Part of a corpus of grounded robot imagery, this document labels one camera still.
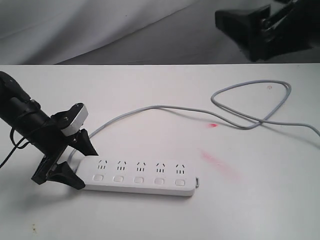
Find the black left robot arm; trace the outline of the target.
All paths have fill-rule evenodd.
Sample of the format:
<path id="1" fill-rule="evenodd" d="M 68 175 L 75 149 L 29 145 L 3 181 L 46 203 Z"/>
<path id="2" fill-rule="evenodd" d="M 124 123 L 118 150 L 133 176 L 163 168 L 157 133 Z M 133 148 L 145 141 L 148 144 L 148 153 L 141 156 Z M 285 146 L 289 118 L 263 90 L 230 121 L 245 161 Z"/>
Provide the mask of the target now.
<path id="1" fill-rule="evenodd" d="M 26 140 L 44 155 L 31 178 L 38 185 L 51 181 L 77 190 L 86 186 L 66 161 L 59 163 L 58 160 L 67 147 L 84 156 L 98 154 L 87 130 L 82 128 L 88 115 L 86 106 L 80 102 L 69 110 L 48 116 L 13 77 L 0 73 L 0 118 L 11 126 L 11 141 L 15 132 L 22 135 L 19 142 L 13 143 L 14 150 L 25 148 Z"/>

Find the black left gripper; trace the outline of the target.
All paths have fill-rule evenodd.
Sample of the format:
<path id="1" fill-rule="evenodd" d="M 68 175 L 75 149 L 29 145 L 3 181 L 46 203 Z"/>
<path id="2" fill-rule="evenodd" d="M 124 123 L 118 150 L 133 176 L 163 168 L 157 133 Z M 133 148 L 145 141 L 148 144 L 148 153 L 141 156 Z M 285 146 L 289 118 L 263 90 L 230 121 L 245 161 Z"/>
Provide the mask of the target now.
<path id="1" fill-rule="evenodd" d="M 68 146 L 84 156 L 97 156 L 97 151 L 86 129 L 79 129 L 70 136 L 62 133 L 59 122 L 66 111 L 47 116 L 37 108 L 28 113 L 28 122 L 32 124 L 28 130 L 28 141 L 44 154 L 31 179 L 39 185 L 51 181 L 81 190 L 85 187 L 84 181 L 75 174 L 66 161 L 58 163 L 58 160 Z"/>

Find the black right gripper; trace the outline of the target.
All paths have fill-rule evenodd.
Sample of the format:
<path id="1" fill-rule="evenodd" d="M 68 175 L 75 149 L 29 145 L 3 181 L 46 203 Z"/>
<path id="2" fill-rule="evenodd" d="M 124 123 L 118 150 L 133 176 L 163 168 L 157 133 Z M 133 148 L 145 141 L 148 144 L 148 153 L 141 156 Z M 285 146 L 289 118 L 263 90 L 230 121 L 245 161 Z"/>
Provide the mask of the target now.
<path id="1" fill-rule="evenodd" d="M 215 12 L 215 26 L 231 38 L 252 62 L 318 47 L 320 2 L 281 0 L 256 9 L 222 9 Z"/>

